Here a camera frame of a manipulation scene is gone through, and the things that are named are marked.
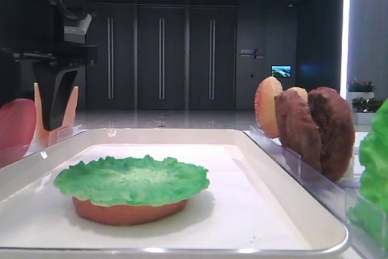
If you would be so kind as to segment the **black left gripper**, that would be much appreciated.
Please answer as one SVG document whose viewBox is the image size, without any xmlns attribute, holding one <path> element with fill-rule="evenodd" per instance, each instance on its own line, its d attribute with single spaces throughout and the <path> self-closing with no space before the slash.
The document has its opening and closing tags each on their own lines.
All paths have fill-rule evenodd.
<svg viewBox="0 0 388 259">
<path fill-rule="evenodd" d="M 41 96 L 42 122 L 47 131 L 62 126 L 80 67 L 97 61 L 97 46 L 74 43 L 1 44 L 1 104 L 21 96 L 21 65 L 33 63 Z"/>
</svg>

